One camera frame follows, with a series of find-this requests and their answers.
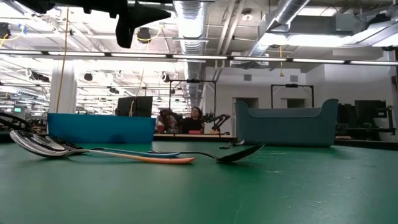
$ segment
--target spoon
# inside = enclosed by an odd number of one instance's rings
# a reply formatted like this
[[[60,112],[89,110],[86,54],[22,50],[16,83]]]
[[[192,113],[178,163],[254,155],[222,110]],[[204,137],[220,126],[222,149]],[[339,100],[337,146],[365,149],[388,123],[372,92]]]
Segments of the spoon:
[[[230,155],[223,156],[223,157],[216,157],[216,156],[213,156],[213,155],[205,153],[205,152],[180,152],[180,154],[201,154],[201,155],[205,155],[205,156],[211,157],[211,158],[217,160],[218,162],[234,162],[234,161],[238,161],[240,159],[243,159],[243,158],[245,158],[247,156],[250,156],[251,154],[255,153],[256,151],[262,149],[264,147],[264,145],[265,144],[260,144],[260,145],[257,145],[257,146],[253,146],[253,147],[250,147],[249,149],[245,149],[245,150],[240,151],[240,152],[235,152],[235,153],[232,153]],[[155,154],[169,153],[169,152],[159,152],[159,151],[154,151],[154,150],[151,150],[151,151],[148,151],[148,152],[149,153],[155,153]]]
[[[34,153],[38,156],[48,157],[48,158],[60,158],[67,157],[75,153],[96,153],[102,154],[106,156],[114,156],[114,157],[122,157],[125,159],[134,159],[137,161],[143,162],[153,162],[153,163],[161,163],[161,164],[187,164],[195,160],[195,158],[183,158],[183,159],[163,159],[163,158],[151,158],[151,157],[142,157],[142,156],[133,156],[127,154],[119,154],[113,152],[104,152],[104,151],[96,151],[96,150],[88,150],[88,149],[77,149],[74,151],[68,151],[61,145],[58,145],[48,139],[40,137],[36,134],[27,133],[24,131],[11,131],[10,137],[14,140],[15,143],[20,145],[23,149]]]
[[[77,149],[83,149],[81,146],[78,146],[74,143],[67,142],[63,139],[60,139],[58,137],[54,136],[46,136],[45,137],[49,141],[53,141],[54,143],[63,146],[65,149],[68,151],[74,151]],[[146,153],[146,152],[136,152],[136,151],[128,151],[128,150],[122,150],[122,149],[111,149],[111,148],[105,148],[105,147],[96,147],[90,150],[104,150],[104,151],[113,151],[113,152],[121,152],[125,154],[130,154],[133,156],[145,156],[145,157],[155,157],[155,158],[174,158],[177,157],[180,153],[179,152],[173,152],[173,153],[165,153],[165,154],[154,154],[154,153]]]

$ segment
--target orange handle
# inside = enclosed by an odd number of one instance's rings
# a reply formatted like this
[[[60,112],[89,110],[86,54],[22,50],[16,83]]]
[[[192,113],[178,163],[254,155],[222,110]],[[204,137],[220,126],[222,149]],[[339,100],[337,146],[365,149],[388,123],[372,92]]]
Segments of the orange handle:
[[[144,157],[144,156],[132,156],[132,155],[120,154],[120,153],[114,153],[114,152],[104,152],[104,151],[86,150],[86,149],[75,150],[72,152],[78,152],[78,151],[91,152],[91,153],[97,153],[97,154],[106,155],[106,156],[114,156],[114,157],[120,157],[120,158],[125,158],[125,159],[134,159],[134,160],[142,161],[142,162],[153,162],[153,163],[161,163],[161,164],[188,164],[195,160],[195,158],[177,158],[177,159],[151,158],[151,157]]]

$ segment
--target green table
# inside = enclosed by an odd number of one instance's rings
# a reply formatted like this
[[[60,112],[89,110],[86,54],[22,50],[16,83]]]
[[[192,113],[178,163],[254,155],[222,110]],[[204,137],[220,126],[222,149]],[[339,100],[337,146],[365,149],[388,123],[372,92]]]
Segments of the green table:
[[[101,146],[218,156],[241,149],[220,145]],[[398,223],[398,152],[266,147],[230,165],[195,157],[191,165],[54,160],[3,144],[0,223]]]

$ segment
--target black monitor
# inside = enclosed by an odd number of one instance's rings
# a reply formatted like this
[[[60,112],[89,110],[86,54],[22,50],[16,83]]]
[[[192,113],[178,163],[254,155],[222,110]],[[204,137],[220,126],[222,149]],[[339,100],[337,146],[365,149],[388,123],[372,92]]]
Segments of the black monitor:
[[[149,117],[152,114],[152,96],[130,96],[119,98],[118,100],[118,109],[119,116],[129,116],[131,103],[134,100],[134,104],[132,106],[132,115],[133,116],[141,116],[141,117]]]
[[[387,118],[387,111],[380,110],[386,107],[385,100],[356,100],[356,117],[362,122],[373,118]]]

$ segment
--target teal bin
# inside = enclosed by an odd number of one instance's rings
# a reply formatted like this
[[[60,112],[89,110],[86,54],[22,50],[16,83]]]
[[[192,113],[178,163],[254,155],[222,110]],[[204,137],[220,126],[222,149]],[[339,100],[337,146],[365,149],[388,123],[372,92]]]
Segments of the teal bin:
[[[321,108],[249,109],[235,103],[236,132],[245,144],[330,147],[335,140],[338,100]]]
[[[151,143],[155,119],[50,113],[48,126],[51,136],[73,143]]]

